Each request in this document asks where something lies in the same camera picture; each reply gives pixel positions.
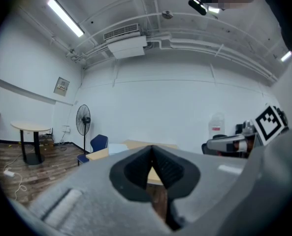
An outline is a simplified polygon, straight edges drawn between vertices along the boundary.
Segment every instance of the table leg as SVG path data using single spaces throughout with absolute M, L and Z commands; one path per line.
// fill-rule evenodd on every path
M 20 137 L 21 137 L 21 148 L 22 148 L 23 160 L 26 162 L 27 155 L 26 155 L 26 149 L 24 147 L 23 130 L 20 130 Z
M 41 153 L 39 151 L 38 132 L 34 132 L 34 149 L 35 149 L 35 153 L 37 155 L 38 161 L 41 163 L 42 158 L 41 158 Z
M 35 153 L 28 153 L 28 154 L 26 154 L 25 148 L 24 148 L 23 130 L 20 130 L 20 134 L 21 134 L 23 160 L 29 165 L 37 165 L 44 162 L 44 156 L 41 155 L 40 150 L 39 150 L 38 132 L 33 132 Z

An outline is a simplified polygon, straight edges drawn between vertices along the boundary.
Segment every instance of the cable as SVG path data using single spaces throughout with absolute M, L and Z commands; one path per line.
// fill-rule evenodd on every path
M 26 154 L 31 154 L 33 150 L 34 150 L 34 148 L 33 148 L 31 151 L 27 152 Z M 18 159 L 20 156 L 22 156 L 22 154 L 18 155 L 17 158 L 14 159 L 11 163 L 8 163 L 7 165 L 5 165 L 4 168 L 3 168 L 3 172 L 11 170 L 11 168 L 6 168 L 6 167 L 9 166 L 10 164 L 13 164 L 15 161 L 17 161 L 17 159 Z M 19 188 L 14 192 L 14 196 L 16 197 L 15 200 L 17 200 L 17 198 L 18 198 L 18 197 L 17 197 L 17 192 L 18 192 L 19 190 L 22 190 L 22 191 L 26 192 L 28 189 L 27 189 L 27 187 L 26 187 L 25 185 L 22 185 L 22 180 L 23 180 L 22 175 L 19 174 L 19 173 L 16 173 L 16 172 L 13 172 L 13 173 L 14 173 L 15 175 L 19 175 L 19 176 L 21 177 L 21 180 L 20 180 L 20 183 L 19 183 Z
M 67 150 L 67 147 L 59 147 L 58 148 L 60 151 L 65 151 L 65 150 Z
M 82 74 L 81 74 L 81 84 L 80 84 L 80 86 L 79 86 L 78 89 L 77 89 L 77 92 L 76 92 L 76 94 L 75 94 L 75 98 L 76 98 L 77 93 L 78 93 L 79 89 L 81 88 L 81 86 L 82 86 Z M 70 107 L 70 110 L 69 110 L 69 114 L 68 114 L 68 118 L 67 118 L 67 123 L 66 123 L 66 125 L 68 125 L 68 121 L 69 121 L 69 117 L 70 117 L 70 113 L 71 113 L 72 107 L 73 107 L 73 105 Z M 60 140 L 60 142 L 59 142 L 61 145 L 63 145 L 63 144 L 65 143 L 65 142 L 63 141 L 63 138 L 64 138 L 64 136 L 65 136 L 65 133 L 66 133 L 66 132 L 64 132 L 63 137 L 61 138 L 61 140 Z

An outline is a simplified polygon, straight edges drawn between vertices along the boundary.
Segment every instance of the electrical panel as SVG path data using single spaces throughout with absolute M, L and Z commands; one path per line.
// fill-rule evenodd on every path
M 57 93 L 61 96 L 65 96 L 68 86 L 69 86 L 69 81 L 64 80 L 63 78 L 59 77 L 54 89 L 54 93 Z

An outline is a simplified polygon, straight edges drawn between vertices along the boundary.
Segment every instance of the wooden desk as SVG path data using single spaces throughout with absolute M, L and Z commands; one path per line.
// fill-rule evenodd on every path
M 44 162 L 45 158 L 39 151 L 38 133 L 42 131 L 47 131 L 51 128 L 40 124 L 30 123 L 27 121 L 12 121 L 11 126 L 20 130 L 23 160 L 30 165 L 36 165 Z M 35 154 L 26 154 L 23 138 L 24 130 L 33 132 Z
M 178 148 L 177 145 L 146 143 L 146 142 L 139 142 L 139 141 L 134 141 L 134 140 L 126 140 L 122 144 L 125 144 L 128 147 L 128 149 L 134 149 L 134 148 L 139 148 L 139 147 L 148 146 L 148 145 L 162 145 L 162 146 L 167 146 L 170 148 Z M 109 156 L 108 148 L 86 155 L 86 157 L 89 160 L 98 160 L 107 156 Z M 154 168 L 151 168 L 149 172 L 148 183 L 162 185 L 162 182 L 160 181 L 160 178 L 158 177 Z

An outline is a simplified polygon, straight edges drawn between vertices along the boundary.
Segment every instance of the round table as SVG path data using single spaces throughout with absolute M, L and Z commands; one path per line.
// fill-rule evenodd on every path
M 31 123 L 31 122 L 27 122 L 27 121 L 12 121 L 11 126 L 20 130 L 23 160 L 27 164 L 30 164 L 30 165 L 37 165 L 37 164 L 44 162 L 45 158 L 40 153 L 40 150 L 39 150 L 38 133 L 42 132 L 42 131 L 47 131 L 51 128 L 48 126 L 44 126 L 44 125 L 36 124 L 36 123 Z M 32 154 L 32 153 L 26 154 L 26 151 L 24 148 L 23 131 L 33 132 L 35 154 Z

